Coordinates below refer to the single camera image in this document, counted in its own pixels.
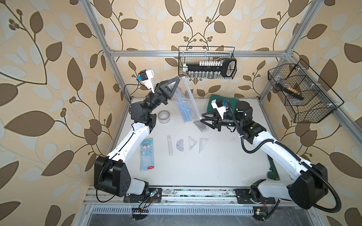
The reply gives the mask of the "clear triangle ruler small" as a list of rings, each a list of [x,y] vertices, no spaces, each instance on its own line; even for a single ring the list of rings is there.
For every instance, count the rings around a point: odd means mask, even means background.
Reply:
[[[193,139],[191,136],[188,136],[189,141],[189,150],[191,151],[193,147],[197,144],[197,141]]]

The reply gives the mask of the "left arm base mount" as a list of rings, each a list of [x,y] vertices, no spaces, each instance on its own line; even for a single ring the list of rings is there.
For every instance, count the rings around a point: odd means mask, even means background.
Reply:
[[[142,203],[143,201],[150,201],[152,203],[160,203],[162,199],[163,189],[160,187],[149,187],[146,185],[141,195],[126,194],[123,199],[124,203]]]

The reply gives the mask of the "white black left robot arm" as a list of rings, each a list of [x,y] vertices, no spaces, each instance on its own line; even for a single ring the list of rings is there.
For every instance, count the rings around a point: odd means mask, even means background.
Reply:
[[[94,164],[94,188],[108,194],[123,197],[130,195],[146,195],[148,183],[132,179],[127,168],[135,151],[142,141],[152,132],[156,125],[157,115],[152,113],[161,104],[168,104],[175,94],[180,77],[174,76],[155,86],[143,101],[132,103],[128,112],[134,121],[132,129],[106,157],[100,156]]]

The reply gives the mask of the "blue ruler set pouch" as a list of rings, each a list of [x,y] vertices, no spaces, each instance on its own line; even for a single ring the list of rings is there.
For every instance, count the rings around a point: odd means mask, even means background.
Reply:
[[[154,169],[154,144],[153,138],[146,138],[140,145],[140,170]]]

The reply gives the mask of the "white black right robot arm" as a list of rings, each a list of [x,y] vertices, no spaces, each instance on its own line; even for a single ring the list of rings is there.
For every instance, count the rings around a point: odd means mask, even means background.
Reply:
[[[233,127],[239,134],[244,152],[265,152],[290,176],[290,180],[273,182],[260,179],[250,187],[250,199],[259,203],[263,199],[277,198],[293,201],[299,207],[326,210],[317,205],[328,193],[336,194],[328,182],[327,169],[320,163],[313,164],[300,157],[275,139],[265,127],[253,121],[253,108],[248,102],[238,101],[232,105],[222,98],[211,101],[213,111],[204,113],[201,122],[221,131],[222,127]]]

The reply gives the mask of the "clear triangle ruler long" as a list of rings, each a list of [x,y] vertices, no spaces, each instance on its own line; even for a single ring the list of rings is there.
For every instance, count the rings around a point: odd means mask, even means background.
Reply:
[[[205,148],[208,141],[209,141],[208,138],[200,138],[200,140],[199,140],[199,153],[202,152],[202,150]]]

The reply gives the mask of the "clear protractor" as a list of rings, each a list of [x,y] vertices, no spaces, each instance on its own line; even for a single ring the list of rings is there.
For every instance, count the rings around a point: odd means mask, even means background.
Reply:
[[[180,139],[180,140],[177,141],[176,148],[181,152],[184,151],[184,141],[183,141],[183,139]]]

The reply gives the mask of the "clear straight ruler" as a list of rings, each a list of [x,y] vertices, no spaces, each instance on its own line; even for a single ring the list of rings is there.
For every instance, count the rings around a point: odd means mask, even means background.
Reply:
[[[169,155],[173,156],[173,145],[172,145],[171,135],[167,135],[167,144],[168,144]]]

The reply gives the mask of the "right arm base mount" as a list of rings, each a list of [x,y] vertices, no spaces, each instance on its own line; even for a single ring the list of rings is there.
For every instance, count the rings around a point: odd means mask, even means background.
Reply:
[[[235,189],[238,204],[275,204],[274,198],[265,198],[256,189]]]

